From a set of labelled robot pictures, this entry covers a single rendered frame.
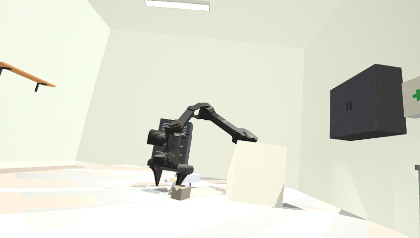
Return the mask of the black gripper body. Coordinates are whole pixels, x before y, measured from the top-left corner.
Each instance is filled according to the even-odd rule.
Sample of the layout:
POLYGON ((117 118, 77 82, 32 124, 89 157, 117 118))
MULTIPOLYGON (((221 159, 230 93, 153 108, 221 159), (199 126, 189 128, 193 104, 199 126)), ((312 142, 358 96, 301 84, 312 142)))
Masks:
POLYGON ((167 167, 167 168, 177 169, 179 173, 183 173, 183 174, 193 173, 193 170, 194 170, 193 166, 180 164, 178 162, 179 154, 181 154, 180 149, 166 147, 166 150, 163 150, 163 152, 174 154, 174 157, 175 157, 174 163, 169 162, 167 163, 169 165, 166 164, 166 165, 161 166, 158 164, 155 165, 154 159, 149 159, 147 162, 147 166, 150 166, 153 168, 167 167))

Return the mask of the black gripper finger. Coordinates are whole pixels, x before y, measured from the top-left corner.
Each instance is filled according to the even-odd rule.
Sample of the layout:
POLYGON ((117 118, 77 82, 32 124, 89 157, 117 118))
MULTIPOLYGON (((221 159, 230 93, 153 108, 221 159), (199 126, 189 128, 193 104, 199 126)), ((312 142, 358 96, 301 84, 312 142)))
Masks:
POLYGON ((163 171, 163 168, 153 168, 153 167, 149 167, 153 173, 154 173, 154 178, 155 178, 155 182, 156 182, 156 186, 158 186, 160 178, 161 178, 161 174, 163 171))
POLYGON ((188 174, 183 174, 183 173, 176 173, 177 174, 177 181, 176 181, 176 186, 177 185, 181 185, 182 184, 182 182, 183 182, 183 180, 185 179, 185 177, 187 176, 187 175, 189 175, 190 173, 188 173, 188 174))

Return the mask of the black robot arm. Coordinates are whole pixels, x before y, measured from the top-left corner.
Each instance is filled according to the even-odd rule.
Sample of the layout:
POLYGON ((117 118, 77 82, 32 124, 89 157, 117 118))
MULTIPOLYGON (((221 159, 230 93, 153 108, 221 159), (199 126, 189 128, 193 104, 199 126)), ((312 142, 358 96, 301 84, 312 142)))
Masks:
MULTIPOLYGON (((155 146, 163 146, 166 142, 166 147, 180 149, 182 138, 187 138, 183 129, 191 118, 210 120, 221 129, 232 136, 232 142, 237 144, 237 141, 247 141, 256 143, 256 137, 250 131, 244 128, 237 128, 223 117, 218 115, 214 108, 209 103, 197 103, 189 106, 187 110, 181 115, 179 119, 175 119, 170 124, 164 127, 164 131, 151 129, 149 131, 147 144, 155 146), (200 109, 198 115, 195 115, 195 110, 200 109)), ((174 163, 175 157, 172 153, 159 153, 154 155, 154 164, 166 165, 171 162, 174 163)))

